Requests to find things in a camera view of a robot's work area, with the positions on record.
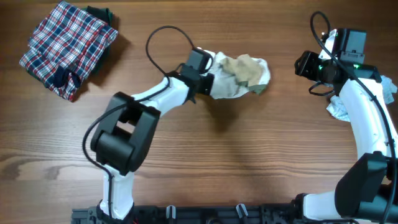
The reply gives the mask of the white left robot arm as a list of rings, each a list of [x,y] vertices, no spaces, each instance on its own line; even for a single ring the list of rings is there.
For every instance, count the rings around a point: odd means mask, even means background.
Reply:
[[[133,220],[134,173],[149,152],[159,119],[197,94],[209,95],[214,80],[212,73],[201,75],[184,65],[143,93],[112,96],[106,111],[88,129],[93,135],[90,148],[96,154],[93,163],[104,172],[103,199],[96,208],[99,221]]]

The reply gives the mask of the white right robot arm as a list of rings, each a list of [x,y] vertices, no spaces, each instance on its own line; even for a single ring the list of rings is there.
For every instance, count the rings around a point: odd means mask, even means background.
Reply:
[[[365,31],[329,30],[318,40],[320,54],[305,51],[295,62],[298,76],[332,85],[331,94],[348,114],[358,155],[335,189],[297,197],[302,219],[397,223],[397,132],[378,69],[364,64],[365,41]]]

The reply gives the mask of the white and tan t-shirt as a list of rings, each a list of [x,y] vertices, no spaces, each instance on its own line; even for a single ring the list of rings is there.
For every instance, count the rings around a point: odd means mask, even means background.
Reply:
[[[214,99],[239,98],[246,93],[260,95],[268,87],[271,72],[267,61],[242,54],[237,58],[223,52],[207,51],[214,59],[208,63],[209,73],[214,75],[210,96]]]

